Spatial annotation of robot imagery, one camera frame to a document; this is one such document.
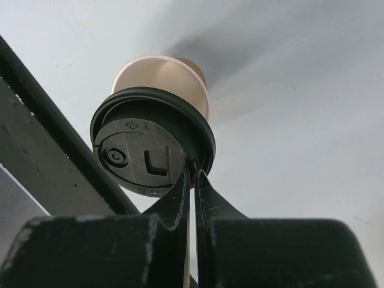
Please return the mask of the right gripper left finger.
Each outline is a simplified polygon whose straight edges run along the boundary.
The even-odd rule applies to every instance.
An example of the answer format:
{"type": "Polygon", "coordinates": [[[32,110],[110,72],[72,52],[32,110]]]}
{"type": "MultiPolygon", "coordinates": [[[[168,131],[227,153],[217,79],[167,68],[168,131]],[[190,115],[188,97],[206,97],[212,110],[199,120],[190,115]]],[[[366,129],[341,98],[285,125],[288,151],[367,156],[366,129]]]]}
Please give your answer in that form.
{"type": "Polygon", "coordinates": [[[35,217],[1,266],[2,287],[189,287],[190,173],[139,215],[35,217]]]}

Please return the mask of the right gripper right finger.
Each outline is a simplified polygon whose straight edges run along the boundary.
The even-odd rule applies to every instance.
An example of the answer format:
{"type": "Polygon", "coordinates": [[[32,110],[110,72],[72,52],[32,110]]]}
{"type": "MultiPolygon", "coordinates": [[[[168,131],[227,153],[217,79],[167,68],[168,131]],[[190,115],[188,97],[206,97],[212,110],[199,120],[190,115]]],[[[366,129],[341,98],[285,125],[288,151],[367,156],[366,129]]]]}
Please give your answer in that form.
{"type": "Polygon", "coordinates": [[[341,221],[248,218],[194,176],[200,287],[376,287],[355,234],[341,221]]]}

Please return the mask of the black plastic cup lid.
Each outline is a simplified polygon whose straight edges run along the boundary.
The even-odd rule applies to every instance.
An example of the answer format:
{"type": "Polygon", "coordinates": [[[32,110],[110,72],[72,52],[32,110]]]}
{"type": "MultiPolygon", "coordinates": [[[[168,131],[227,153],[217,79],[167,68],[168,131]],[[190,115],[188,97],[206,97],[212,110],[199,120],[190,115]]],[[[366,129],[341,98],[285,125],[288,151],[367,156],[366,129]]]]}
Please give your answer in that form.
{"type": "Polygon", "coordinates": [[[113,93],[95,111],[90,137],[108,176],[147,197],[163,197],[186,168],[209,173],[216,154],[214,134],[203,115],[158,88],[113,93]]]}

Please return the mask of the brown paper coffee cup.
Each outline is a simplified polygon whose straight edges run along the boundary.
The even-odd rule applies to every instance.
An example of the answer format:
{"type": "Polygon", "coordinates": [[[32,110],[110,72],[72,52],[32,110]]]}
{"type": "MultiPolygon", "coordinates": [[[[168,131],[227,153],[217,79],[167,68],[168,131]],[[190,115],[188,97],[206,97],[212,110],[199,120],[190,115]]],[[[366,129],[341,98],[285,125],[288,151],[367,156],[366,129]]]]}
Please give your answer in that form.
{"type": "Polygon", "coordinates": [[[165,55],[149,55],[127,63],[112,85],[112,93],[133,87],[150,87],[179,96],[209,119],[207,81],[193,61],[165,55]]]}

